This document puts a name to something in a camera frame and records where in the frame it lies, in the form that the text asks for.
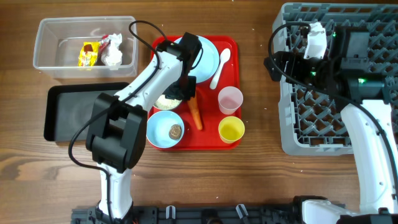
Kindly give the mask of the orange carrot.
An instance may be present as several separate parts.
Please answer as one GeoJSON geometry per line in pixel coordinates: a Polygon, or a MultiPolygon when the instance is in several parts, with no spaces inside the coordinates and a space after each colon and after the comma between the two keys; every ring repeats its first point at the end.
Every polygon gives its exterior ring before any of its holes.
{"type": "Polygon", "coordinates": [[[197,127],[198,130],[201,131],[203,129],[203,125],[202,125],[202,121],[201,121],[201,117],[200,117],[200,110],[198,108],[198,103],[197,103],[196,97],[194,96],[193,98],[188,100],[187,104],[190,109],[195,126],[197,127]]]}

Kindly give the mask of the brown round cookie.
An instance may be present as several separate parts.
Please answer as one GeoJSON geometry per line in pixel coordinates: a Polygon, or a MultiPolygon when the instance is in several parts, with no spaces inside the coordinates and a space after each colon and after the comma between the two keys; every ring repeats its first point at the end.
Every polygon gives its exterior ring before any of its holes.
{"type": "Polygon", "coordinates": [[[169,137],[173,140],[180,139],[182,135],[182,128],[179,124],[173,124],[169,130],[169,137]]]}

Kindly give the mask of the pink plastic cup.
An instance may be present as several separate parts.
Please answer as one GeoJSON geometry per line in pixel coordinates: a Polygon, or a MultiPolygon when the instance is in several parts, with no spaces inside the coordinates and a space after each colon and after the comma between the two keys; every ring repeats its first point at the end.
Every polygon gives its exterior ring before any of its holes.
{"type": "Polygon", "coordinates": [[[224,87],[218,94],[219,109],[223,114],[233,114],[243,103],[243,94],[234,86],[224,87]]]}

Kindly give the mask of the light blue bowl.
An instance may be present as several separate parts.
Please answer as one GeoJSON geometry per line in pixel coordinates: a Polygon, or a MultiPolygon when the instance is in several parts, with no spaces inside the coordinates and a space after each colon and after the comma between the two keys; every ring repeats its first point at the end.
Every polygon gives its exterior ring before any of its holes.
{"type": "Polygon", "coordinates": [[[147,121],[147,139],[155,147],[168,149],[177,145],[183,138],[185,125],[182,118],[173,111],[159,111],[154,113],[147,121]],[[169,137],[169,130],[173,124],[182,128],[180,139],[173,140],[169,137]]]}

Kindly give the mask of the yellow plastic cup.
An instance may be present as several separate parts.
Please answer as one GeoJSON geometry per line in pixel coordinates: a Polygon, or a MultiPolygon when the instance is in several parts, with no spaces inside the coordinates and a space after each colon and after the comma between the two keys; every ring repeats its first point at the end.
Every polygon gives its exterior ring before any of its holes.
{"type": "Polygon", "coordinates": [[[226,144],[232,144],[240,140],[245,130],[246,128],[243,121],[235,116],[223,118],[218,125],[220,138],[226,144]]]}

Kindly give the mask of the red snack wrapper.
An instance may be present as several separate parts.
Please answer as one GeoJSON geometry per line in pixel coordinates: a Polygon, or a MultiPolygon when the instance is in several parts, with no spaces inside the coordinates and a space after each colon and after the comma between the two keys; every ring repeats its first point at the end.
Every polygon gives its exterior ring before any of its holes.
{"type": "Polygon", "coordinates": [[[110,43],[109,35],[102,36],[102,39],[100,40],[99,43],[100,43],[99,51],[103,51],[110,43]]]}

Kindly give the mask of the yellow foil wrapper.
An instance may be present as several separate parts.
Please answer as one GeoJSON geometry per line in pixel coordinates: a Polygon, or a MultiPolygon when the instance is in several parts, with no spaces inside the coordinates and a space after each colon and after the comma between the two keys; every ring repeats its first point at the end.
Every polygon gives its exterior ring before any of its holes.
{"type": "Polygon", "coordinates": [[[98,59],[100,43],[85,42],[78,57],[79,67],[93,67],[98,59]]]}

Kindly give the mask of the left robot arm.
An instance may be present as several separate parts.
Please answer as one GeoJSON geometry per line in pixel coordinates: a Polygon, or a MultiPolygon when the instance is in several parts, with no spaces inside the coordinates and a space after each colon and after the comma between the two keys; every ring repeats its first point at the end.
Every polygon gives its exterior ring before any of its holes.
{"type": "Polygon", "coordinates": [[[161,95],[189,100],[195,96],[196,78],[190,76],[202,44],[185,33],[180,42],[163,40],[155,47],[151,63],[115,95],[95,99],[86,148],[101,172],[102,196],[96,208],[102,223],[132,220],[130,182],[132,168],[146,145],[147,114],[161,95]]]}

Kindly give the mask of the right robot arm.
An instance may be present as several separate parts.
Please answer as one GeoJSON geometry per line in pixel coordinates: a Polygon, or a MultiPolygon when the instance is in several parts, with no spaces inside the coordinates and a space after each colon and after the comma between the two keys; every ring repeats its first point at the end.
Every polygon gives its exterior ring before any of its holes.
{"type": "Polygon", "coordinates": [[[360,27],[337,27],[327,40],[316,22],[298,24],[305,52],[270,52],[264,61],[273,81],[285,78],[336,103],[345,124],[358,171],[358,212],[322,197],[296,197],[302,223],[396,223],[397,146],[391,124],[386,79],[368,70],[369,32],[360,27]]]}

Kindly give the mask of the grey dishwasher rack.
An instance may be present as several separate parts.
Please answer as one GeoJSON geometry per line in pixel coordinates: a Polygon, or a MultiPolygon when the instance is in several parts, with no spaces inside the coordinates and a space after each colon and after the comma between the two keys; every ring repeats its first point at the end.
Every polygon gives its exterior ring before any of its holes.
{"type": "MultiPolygon", "coordinates": [[[[288,22],[320,22],[331,40],[337,26],[364,27],[370,32],[369,69],[386,76],[397,132],[397,5],[285,3],[272,27],[288,22]]],[[[282,148],[295,156],[351,154],[351,142],[335,102],[326,95],[280,81],[279,120],[282,148]]]]}

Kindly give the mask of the clear plastic waste bin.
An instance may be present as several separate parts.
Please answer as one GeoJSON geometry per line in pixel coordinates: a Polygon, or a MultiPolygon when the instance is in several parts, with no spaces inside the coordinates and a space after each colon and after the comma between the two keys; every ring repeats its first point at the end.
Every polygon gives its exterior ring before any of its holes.
{"type": "Polygon", "coordinates": [[[132,16],[61,17],[41,20],[35,40],[33,66],[52,78],[121,78],[137,75],[138,42],[129,25],[132,16]],[[121,34],[122,64],[79,67],[85,42],[98,42],[108,34],[121,34]]]}

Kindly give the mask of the black waste tray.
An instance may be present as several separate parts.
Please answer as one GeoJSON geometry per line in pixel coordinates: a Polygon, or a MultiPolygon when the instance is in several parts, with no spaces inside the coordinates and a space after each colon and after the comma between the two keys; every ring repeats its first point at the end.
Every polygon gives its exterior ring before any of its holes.
{"type": "Polygon", "coordinates": [[[113,95],[127,86],[126,82],[112,82],[51,87],[47,94],[44,139],[70,141],[91,118],[93,104],[100,93],[113,95]]]}

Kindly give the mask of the large light blue plate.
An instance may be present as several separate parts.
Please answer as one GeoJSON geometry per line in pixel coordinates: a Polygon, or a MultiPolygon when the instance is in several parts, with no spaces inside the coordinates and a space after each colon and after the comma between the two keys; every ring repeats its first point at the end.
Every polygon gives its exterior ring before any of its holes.
{"type": "Polygon", "coordinates": [[[220,56],[215,45],[202,36],[198,36],[198,39],[203,50],[200,51],[194,62],[196,67],[188,74],[190,77],[196,77],[196,84],[211,78],[220,64],[220,56]]]}

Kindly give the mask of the red serving tray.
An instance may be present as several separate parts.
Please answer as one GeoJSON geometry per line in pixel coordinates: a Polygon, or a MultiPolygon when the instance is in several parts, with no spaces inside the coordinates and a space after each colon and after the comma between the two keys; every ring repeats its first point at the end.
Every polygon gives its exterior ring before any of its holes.
{"type": "Polygon", "coordinates": [[[226,117],[218,106],[218,94],[227,86],[240,88],[238,46],[236,42],[222,35],[206,35],[220,53],[224,49],[230,49],[231,57],[224,64],[220,80],[215,90],[210,89],[211,78],[196,85],[197,102],[200,110],[203,129],[200,131],[195,126],[191,112],[186,102],[173,109],[183,120],[185,132],[182,140],[168,151],[211,151],[230,150],[239,145],[240,141],[226,144],[220,138],[218,125],[226,117]]]}

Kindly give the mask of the white plastic spoon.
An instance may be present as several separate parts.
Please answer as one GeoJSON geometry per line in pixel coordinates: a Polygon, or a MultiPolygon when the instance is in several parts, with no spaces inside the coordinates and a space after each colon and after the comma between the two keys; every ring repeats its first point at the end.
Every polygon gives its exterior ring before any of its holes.
{"type": "Polygon", "coordinates": [[[216,89],[216,87],[218,85],[218,82],[220,80],[220,76],[221,76],[221,72],[222,72],[223,66],[230,59],[230,56],[231,56],[230,49],[224,49],[222,51],[222,53],[220,54],[220,64],[218,66],[217,71],[213,75],[213,78],[212,78],[211,83],[210,83],[210,89],[211,90],[215,90],[216,89]]]}

